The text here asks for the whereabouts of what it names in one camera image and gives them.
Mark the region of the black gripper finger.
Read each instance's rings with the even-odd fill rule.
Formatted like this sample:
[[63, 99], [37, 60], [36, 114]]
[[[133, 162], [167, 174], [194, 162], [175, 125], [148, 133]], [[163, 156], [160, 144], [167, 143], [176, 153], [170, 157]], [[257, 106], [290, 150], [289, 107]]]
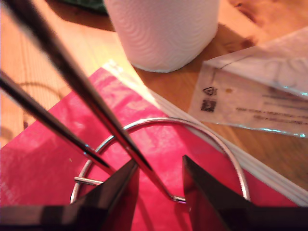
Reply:
[[186, 204], [194, 231], [252, 231], [247, 210], [254, 205], [220, 183], [188, 156], [182, 157]]
[[140, 171], [134, 160], [128, 161], [103, 184], [76, 203], [76, 231], [129, 231], [139, 191]]

